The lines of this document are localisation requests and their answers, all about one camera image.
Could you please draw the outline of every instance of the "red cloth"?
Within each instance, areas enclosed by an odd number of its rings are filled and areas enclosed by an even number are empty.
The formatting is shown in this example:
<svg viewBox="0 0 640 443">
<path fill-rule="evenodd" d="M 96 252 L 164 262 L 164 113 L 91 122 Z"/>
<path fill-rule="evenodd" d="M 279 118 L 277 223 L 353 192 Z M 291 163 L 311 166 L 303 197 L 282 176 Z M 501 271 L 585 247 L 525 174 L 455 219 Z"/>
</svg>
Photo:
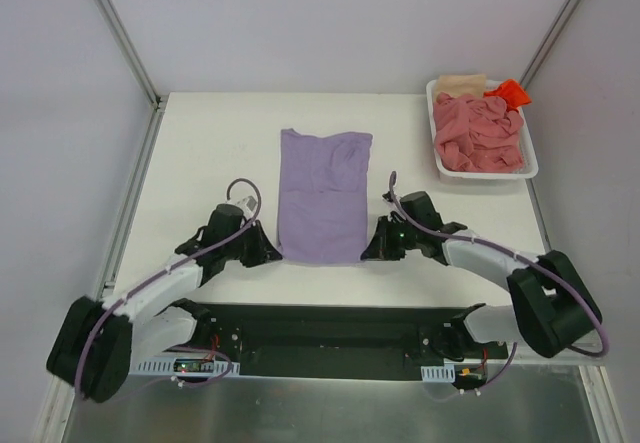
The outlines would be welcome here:
<svg viewBox="0 0 640 443">
<path fill-rule="evenodd" d="M 485 91 L 484 96 L 499 96 L 507 102 L 508 110 L 517 110 L 531 103 L 531 98 L 516 80 L 504 81 L 498 88 Z"/>
<path fill-rule="evenodd" d="M 451 98 L 440 93 L 433 107 L 435 146 L 445 168 L 510 173 L 524 166 L 519 135 L 524 120 L 500 97 Z"/>
</svg>

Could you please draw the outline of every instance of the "purple t-shirt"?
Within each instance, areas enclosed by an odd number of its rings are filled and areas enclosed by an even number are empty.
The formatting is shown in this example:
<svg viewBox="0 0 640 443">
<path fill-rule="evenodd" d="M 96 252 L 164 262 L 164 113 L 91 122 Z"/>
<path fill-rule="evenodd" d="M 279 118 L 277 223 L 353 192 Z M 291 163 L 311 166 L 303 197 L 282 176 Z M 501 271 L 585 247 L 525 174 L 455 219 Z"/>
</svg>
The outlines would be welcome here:
<svg viewBox="0 0 640 443">
<path fill-rule="evenodd" d="M 282 130 L 278 240 L 293 261 L 360 261 L 367 247 L 367 170 L 373 136 L 326 138 Z"/>
</svg>

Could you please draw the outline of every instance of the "pink cloth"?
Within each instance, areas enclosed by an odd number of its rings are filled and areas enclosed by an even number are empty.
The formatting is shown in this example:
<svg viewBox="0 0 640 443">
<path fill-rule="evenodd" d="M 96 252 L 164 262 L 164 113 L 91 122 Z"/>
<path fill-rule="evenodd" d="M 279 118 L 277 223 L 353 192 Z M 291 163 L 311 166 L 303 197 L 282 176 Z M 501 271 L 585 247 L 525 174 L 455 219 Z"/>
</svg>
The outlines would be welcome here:
<svg viewBox="0 0 640 443">
<path fill-rule="evenodd" d="M 510 173 L 524 166 L 518 132 L 524 121 L 498 96 L 452 98 L 440 93 L 433 107 L 436 150 L 445 168 Z"/>
</svg>

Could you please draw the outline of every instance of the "white tray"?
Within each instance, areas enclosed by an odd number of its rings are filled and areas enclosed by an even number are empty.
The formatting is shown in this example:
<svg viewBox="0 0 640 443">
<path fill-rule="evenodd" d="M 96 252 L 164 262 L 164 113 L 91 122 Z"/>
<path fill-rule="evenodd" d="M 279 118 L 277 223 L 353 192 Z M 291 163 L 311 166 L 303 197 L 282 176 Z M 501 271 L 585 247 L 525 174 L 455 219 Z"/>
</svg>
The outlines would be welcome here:
<svg viewBox="0 0 640 443">
<path fill-rule="evenodd" d="M 429 104 L 429 124 L 431 125 L 431 142 L 433 143 L 436 138 L 436 122 L 433 119 L 433 89 L 436 86 L 437 80 L 431 80 L 427 84 L 427 102 Z M 500 86 L 501 81 L 487 80 L 487 89 L 494 90 Z M 449 178 L 465 178 L 476 180 L 525 180 L 533 178 L 538 174 L 538 160 L 536 159 L 536 152 L 533 150 L 533 143 L 531 142 L 531 135 L 529 134 L 529 128 L 527 127 L 527 120 L 524 117 L 522 108 L 519 109 L 520 116 L 524 120 L 524 126 L 520 129 L 520 152 L 524 158 L 524 166 L 513 173 L 473 173 L 468 171 L 451 171 L 447 170 L 442 165 L 442 159 L 436 151 L 435 145 L 433 146 L 433 153 L 436 157 L 436 166 L 440 171 L 440 175 L 446 175 Z"/>
</svg>

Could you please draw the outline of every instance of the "white wall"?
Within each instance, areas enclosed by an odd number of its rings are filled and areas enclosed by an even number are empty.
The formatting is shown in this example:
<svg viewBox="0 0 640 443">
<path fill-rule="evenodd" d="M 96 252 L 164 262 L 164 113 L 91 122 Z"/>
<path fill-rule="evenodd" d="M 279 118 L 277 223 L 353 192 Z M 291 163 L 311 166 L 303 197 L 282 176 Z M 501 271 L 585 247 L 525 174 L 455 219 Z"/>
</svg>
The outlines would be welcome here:
<svg viewBox="0 0 640 443">
<path fill-rule="evenodd" d="M 564 0 L 113 0 L 160 93 L 424 93 L 518 78 Z"/>
<path fill-rule="evenodd" d="M 0 28 L 0 442 L 20 443 L 150 109 L 93 0 L 0 0 Z"/>
<path fill-rule="evenodd" d="M 640 441 L 640 0 L 585 0 L 531 87 L 535 181 L 612 337 L 607 363 Z"/>
</svg>

